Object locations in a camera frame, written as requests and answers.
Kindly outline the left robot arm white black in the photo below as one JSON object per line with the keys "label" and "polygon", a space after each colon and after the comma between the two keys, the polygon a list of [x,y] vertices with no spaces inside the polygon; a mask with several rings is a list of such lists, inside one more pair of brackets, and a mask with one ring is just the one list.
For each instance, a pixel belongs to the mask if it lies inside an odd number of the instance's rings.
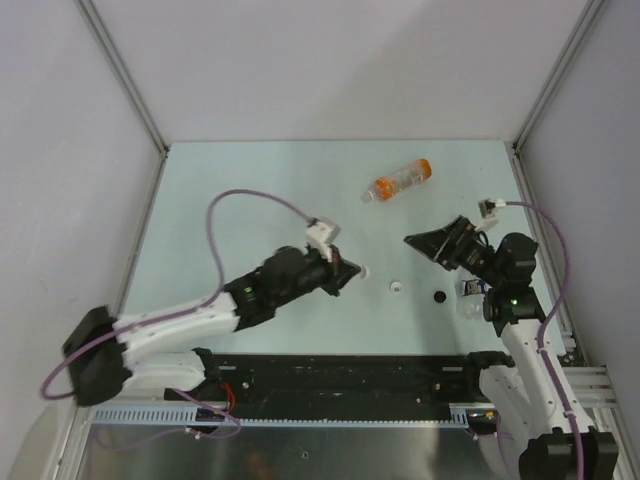
{"label": "left robot arm white black", "polygon": [[258,326],[316,289],[337,297],[360,271],[336,247],[323,257],[314,248],[286,246],[225,284],[211,304],[121,317],[95,307],[62,347],[72,396],[81,407],[126,390],[178,389],[210,399],[220,390],[221,376],[199,340]]}

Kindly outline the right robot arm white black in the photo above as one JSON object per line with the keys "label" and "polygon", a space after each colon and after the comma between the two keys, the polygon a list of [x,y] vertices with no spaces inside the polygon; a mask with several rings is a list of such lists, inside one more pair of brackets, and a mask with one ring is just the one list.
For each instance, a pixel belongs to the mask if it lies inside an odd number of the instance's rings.
{"label": "right robot arm white black", "polygon": [[581,406],[547,337],[546,315],[532,286],[537,243],[509,233],[498,247],[467,218],[411,234],[404,241],[448,271],[462,268],[484,281],[483,316],[505,349],[473,352],[461,376],[463,393],[496,408],[497,433],[521,479],[611,479],[619,449]]}

